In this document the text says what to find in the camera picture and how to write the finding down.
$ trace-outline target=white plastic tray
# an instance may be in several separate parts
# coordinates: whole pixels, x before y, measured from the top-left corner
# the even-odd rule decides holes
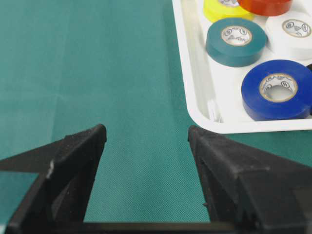
[[[262,58],[246,67],[232,68],[209,57],[205,50],[211,23],[202,13],[203,0],[173,0],[188,112],[195,123],[217,133],[273,132],[312,129],[312,117],[254,121],[242,105],[241,84],[255,66],[272,59],[289,59],[264,49]],[[310,0],[294,0],[291,10],[312,14]],[[263,29],[267,17],[253,20]],[[297,61],[307,66],[312,59]]]

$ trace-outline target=tape roll hole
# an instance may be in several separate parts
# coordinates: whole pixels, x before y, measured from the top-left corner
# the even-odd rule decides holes
[[[251,42],[253,35],[247,28],[233,25],[223,29],[221,37],[230,45],[244,46]]]
[[[297,38],[306,38],[311,34],[311,27],[298,19],[288,19],[282,27],[287,34]]]
[[[265,77],[260,84],[260,93],[268,101],[284,102],[292,99],[297,91],[298,84],[287,74],[271,74]]]
[[[230,6],[230,7],[237,7],[239,6],[237,0],[219,0],[219,3],[225,5],[225,6]]]

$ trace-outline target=orange electrical tape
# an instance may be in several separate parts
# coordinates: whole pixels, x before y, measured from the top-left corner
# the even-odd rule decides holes
[[[279,16],[286,13],[293,0],[237,0],[247,11],[262,16]]]

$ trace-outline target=green tablecloth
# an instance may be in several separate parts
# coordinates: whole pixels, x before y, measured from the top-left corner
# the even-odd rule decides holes
[[[103,123],[86,221],[207,221],[170,0],[2,0],[0,157]],[[312,164],[310,131],[231,135]]]

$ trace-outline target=electrical tape roll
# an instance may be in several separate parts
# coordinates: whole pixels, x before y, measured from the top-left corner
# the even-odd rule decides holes
[[[261,16],[279,16],[289,11],[293,0],[238,0],[247,11]]]
[[[215,61],[230,67],[243,67],[262,55],[267,36],[262,28],[246,19],[226,18],[208,30],[206,50]]]
[[[282,86],[291,95],[272,99],[268,91]],[[290,60],[271,60],[253,68],[242,83],[243,105],[254,120],[306,118],[312,107],[312,72]]]
[[[224,18],[253,20],[254,15],[239,6],[237,0],[204,0],[203,12],[212,23]]]
[[[312,58],[312,18],[302,12],[289,11],[269,17],[265,30],[268,48],[293,60]]]

